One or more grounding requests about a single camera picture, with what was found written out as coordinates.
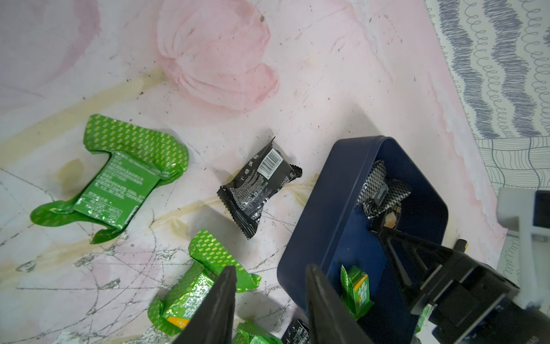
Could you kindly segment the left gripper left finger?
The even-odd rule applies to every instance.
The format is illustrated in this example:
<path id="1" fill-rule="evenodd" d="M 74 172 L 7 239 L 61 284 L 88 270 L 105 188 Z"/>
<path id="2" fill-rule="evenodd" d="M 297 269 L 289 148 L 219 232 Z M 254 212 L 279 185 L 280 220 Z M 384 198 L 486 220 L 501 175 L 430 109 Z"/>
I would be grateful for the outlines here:
<path id="1" fill-rule="evenodd" d="M 230 344 L 236 305 L 236 267 L 225 267 L 174 344 Z"/>

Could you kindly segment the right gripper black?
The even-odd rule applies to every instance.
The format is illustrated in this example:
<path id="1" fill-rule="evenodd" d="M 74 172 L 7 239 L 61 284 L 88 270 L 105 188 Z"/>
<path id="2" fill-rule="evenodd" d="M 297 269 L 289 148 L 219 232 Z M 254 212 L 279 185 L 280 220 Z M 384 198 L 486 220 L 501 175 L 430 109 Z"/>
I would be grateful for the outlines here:
<path id="1" fill-rule="evenodd" d="M 395 229 L 372 227 L 387 257 L 378 308 L 418 315 L 432 305 L 440 343 L 548 343 L 549 318 L 516 305 L 517 286 L 442 245 L 447 222 L 446 215 L 405 216 Z"/>

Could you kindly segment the green cookie packet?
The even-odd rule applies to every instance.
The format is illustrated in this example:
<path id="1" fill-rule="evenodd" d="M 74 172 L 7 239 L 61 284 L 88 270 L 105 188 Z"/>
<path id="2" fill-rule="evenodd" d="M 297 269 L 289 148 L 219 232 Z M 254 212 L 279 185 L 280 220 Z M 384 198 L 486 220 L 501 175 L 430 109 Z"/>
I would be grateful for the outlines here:
<path id="1" fill-rule="evenodd" d="M 155 298 L 148 308 L 148 318 L 159 331 L 175 336 L 187 327 L 206 295 L 225 267 L 236 268 L 236 292 L 259 287 L 262 278 L 247 272 L 207 230 L 190 241 L 188 253 L 193 260 L 189 270 L 163 298 Z"/>
<path id="2" fill-rule="evenodd" d="M 254 321 L 248 320 L 239 323 L 232 344 L 282 344 L 282 341 L 258 326 Z"/>
<path id="3" fill-rule="evenodd" d="M 43 204 L 30 219 L 48 227 L 99 224 L 94 245 L 120 236 L 151 192 L 188 167 L 188 149 L 172 135 L 100 114 L 89 117 L 83 143 L 90 153 L 106 153 L 106 164 L 76 197 Z"/>
<path id="4" fill-rule="evenodd" d="M 366 272 L 359 267 L 346 269 L 341 266 L 342 302 L 355 320 L 365 316 L 374 305 L 370 298 L 370 280 Z"/>

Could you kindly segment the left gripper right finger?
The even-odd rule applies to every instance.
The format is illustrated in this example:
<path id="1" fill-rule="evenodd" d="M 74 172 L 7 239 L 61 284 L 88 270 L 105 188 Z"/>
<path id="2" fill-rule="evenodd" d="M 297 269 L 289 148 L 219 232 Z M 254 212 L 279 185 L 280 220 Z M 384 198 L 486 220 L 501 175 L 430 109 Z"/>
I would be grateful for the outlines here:
<path id="1" fill-rule="evenodd" d="M 306 287 L 311 343 L 373 344 L 352 318 L 320 267 L 307 266 Z"/>

